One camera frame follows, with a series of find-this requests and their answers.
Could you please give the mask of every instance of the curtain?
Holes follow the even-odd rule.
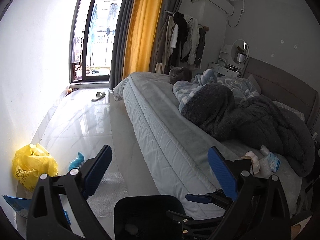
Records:
[[[116,33],[114,37],[111,70],[110,70],[110,84],[109,88],[112,90],[122,80],[124,53],[129,30],[129,23],[132,14],[134,0],[122,0],[119,11],[118,21],[116,25]]]
[[[123,78],[149,71],[150,56],[162,0],[135,0],[124,57]]]
[[[155,72],[156,71],[156,54],[160,42],[160,37],[161,37],[161,29],[164,26],[167,17],[169,16],[168,13],[165,11],[173,12],[176,13],[179,10],[179,7],[182,3],[182,0],[163,0],[162,1],[162,6],[160,10],[160,15],[159,15],[159,21],[157,25],[157,30],[156,30],[156,35],[154,38],[153,42],[153,47],[152,47],[152,53],[150,57],[150,64],[149,64],[149,71],[150,72]]]

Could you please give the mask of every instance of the electrical cord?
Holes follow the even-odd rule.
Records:
[[[235,26],[231,26],[231,25],[229,24],[229,16],[228,16],[228,25],[229,25],[229,27],[231,27],[231,28],[237,27],[237,26],[238,26],[238,24],[239,24],[239,22],[240,22],[241,15],[242,15],[242,9],[241,9],[241,14],[240,14],[240,17],[239,17],[238,23],[237,23]]]

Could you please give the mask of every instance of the blanket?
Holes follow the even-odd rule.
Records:
[[[238,138],[255,149],[265,145],[271,152],[283,155],[301,177],[311,172],[314,142],[296,114],[278,108],[262,95],[236,103],[231,89],[219,83],[192,86],[192,95],[181,99],[180,112],[185,118],[218,141]]]
[[[207,69],[202,75],[196,75],[195,80],[190,83],[188,81],[178,81],[173,86],[173,93],[179,100],[179,111],[181,112],[185,104],[199,91],[204,85],[210,83],[219,83],[228,87],[236,100],[241,103],[248,98],[258,96],[259,93],[252,82],[245,78],[234,77],[216,77],[212,69]]]

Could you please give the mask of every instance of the gray cat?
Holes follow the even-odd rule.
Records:
[[[174,85],[177,81],[188,81],[192,79],[192,72],[185,67],[174,67],[170,65],[169,82]]]

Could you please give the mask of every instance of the gray upholstered headboard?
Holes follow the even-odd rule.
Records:
[[[262,95],[304,113],[307,127],[314,130],[320,114],[317,91],[284,70],[255,58],[246,61],[241,77],[248,78],[250,74],[261,87]]]

